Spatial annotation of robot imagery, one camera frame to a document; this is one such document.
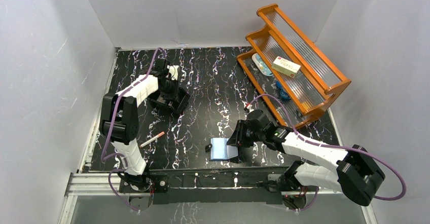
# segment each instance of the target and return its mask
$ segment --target box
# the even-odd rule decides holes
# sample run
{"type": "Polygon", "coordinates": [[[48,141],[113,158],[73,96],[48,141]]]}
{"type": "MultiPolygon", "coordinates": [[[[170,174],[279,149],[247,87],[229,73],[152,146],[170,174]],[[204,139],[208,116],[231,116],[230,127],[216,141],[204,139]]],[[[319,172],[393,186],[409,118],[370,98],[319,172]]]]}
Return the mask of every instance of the box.
{"type": "Polygon", "coordinates": [[[273,61],[272,69],[294,78],[297,72],[300,70],[300,65],[284,58],[277,57],[275,61],[273,61]]]}
{"type": "Polygon", "coordinates": [[[211,161],[228,160],[239,155],[237,147],[227,145],[227,140],[228,138],[210,139],[210,143],[212,144],[212,148],[210,149],[211,161]]]}

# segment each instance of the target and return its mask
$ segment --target blue object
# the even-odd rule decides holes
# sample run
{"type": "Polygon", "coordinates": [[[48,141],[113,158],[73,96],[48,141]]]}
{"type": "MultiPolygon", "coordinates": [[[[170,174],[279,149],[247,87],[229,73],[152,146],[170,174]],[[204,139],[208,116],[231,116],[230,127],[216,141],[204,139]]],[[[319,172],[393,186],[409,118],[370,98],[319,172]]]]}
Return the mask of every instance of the blue object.
{"type": "Polygon", "coordinates": [[[273,76],[272,71],[267,67],[266,63],[261,59],[258,53],[253,55],[253,62],[262,74],[265,76],[273,76]]]}
{"type": "Polygon", "coordinates": [[[210,143],[212,144],[212,148],[210,149],[211,161],[228,160],[239,155],[237,147],[227,145],[227,140],[227,138],[210,139],[210,143]]]}
{"type": "Polygon", "coordinates": [[[281,83],[279,81],[276,82],[276,87],[279,89],[279,94],[281,95],[281,99],[290,100],[291,97],[288,96],[287,92],[283,89],[281,83]]]}

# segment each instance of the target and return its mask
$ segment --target wooden shelf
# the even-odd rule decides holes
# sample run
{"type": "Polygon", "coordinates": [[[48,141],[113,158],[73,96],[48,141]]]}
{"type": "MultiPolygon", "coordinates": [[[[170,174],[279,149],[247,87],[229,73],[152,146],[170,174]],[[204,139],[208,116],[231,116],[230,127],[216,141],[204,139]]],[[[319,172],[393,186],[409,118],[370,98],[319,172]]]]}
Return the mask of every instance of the wooden shelf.
{"type": "MultiPolygon", "coordinates": [[[[260,55],[265,64],[272,70],[291,97],[289,114],[296,116],[294,124],[303,126],[320,118],[330,105],[351,83],[340,70],[309,40],[309,38],[289,19],[277,4],[261,7],[257,10],[266,25],[259,31],[250,33],[246,40],[251,44],[253,53],[260,55]],[[272,63],[277,56],[286,58],[301,65],[296,77],[290,78],[272,69],[272,63]]],[[[245,72],[246,60],[250,52],[238,56],[238,61],[245,72]]],[[[266,93],[258,81],[252,79],[259,93],[266,93]]],[[[269,98],[265,99],[275,117],[285,119],[276,111],[269,98]]]]}
{"type": "MultiPolygon", "coordinates": [[[[263,75],[258,69],[257,66],[254,64],[252,60],[252,55],[255,54],[256,51],[252,49],[251,51],[247,53],[243,53],[237,57],[237,61],[242,66],[243,70],[245,71],[245,74],[248,76],[248,78],[251,80],[252,84],[255,86],[256,90],[260,94],[270,94],[278,97],[278,91],[277,89],[273,88],[272,86],[267,86],[267,83],[275,84],[277,79],[275,77],[268,77],[263,75]]],[[[262,97],[268,108],[272,111],[273,116],[276,118],[276,120],[279,122],[279,124],[283,126],[289,126],[289,123],[287,123],[286,115],[281,110],[280,106],[277,104],[277,102],[267,96],[262,97]]],[[[290,117],[293,121],[293,124],[296,126],[296,128],[303,127],[305,125],[305,122],[309,119],[309,116],[303,116],[299,113],[299,109],[297,105],[289,100],[289,101],[283,101],[281,100],[285,108],[287,109],[289,115],[292,115],[293,117],[290,117]]]]}

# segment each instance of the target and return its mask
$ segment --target marker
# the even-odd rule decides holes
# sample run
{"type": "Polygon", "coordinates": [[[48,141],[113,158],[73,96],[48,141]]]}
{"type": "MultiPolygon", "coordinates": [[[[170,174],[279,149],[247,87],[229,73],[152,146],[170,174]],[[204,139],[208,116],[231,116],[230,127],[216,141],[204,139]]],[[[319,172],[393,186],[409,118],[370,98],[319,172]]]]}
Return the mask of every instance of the marker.
{"type": "Polygon", "coordinates": [[[152,141],[154,141],[154,140],[156,140],[156,139],[160,138],[160,136],[162,136],[163,134],[164,134],[164,131],[163,131],[163,132],[161,132],[161,133],[159,133],[159,134],[157,134],[156,136],[152,137],[151,139],[149,139],[149,140],[148,140],[148,141],[146,141],[145,143],[141,144],[139,147],[140,147],[140,148],[143,148],[143,147],[147,146],[147,145],[148,145],[149,143],[151,143],[152,141]]]}

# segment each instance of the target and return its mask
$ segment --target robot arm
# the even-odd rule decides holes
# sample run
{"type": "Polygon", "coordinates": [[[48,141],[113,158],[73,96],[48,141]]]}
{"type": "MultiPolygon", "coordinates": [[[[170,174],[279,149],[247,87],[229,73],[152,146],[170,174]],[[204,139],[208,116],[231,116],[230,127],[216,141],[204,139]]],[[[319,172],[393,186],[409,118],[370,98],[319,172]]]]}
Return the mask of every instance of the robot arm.
{"type": "Polygon", "coordinates": [[[261,141],[271,150],[296,155],[317,164],[296,161],[279,178],[279,188],[296,190],[301,186],[321,186],[343,192],[350,200],[368,206],[385,179],[375,161],[363,154],[305,143],[292,129],[271,122],[261,110],[254,110],[246,120],[238,120],[228,145],[250,147],[261,141]]]}
{"type": "MultiPolygon", "coordinates": [[[[125,182],[131,184],[135,190],[144,191],[151,184],[147,178],[148,169],[136,141],[139,132],[139,120],[137,109],[145,99],[149,99],[155,105],[163,106],[173,113],[181,113],[185,108],[190,95],[179,87],[177,81],[179,66],[171,66],[164,59],[155,61],[153,69],[148,77],[140,82],[145,75],[140,75],[124,90],[132,87],[123,95],[118,107],[114,128],[111,135],[111,143],[121,157],[125,167],[124,175],[118,174],[125,182]]],[[[103,97],[101,106],[100,132],[107,135],[111,126],[112,113],[118,95],[108,93],[103,97]]]]}

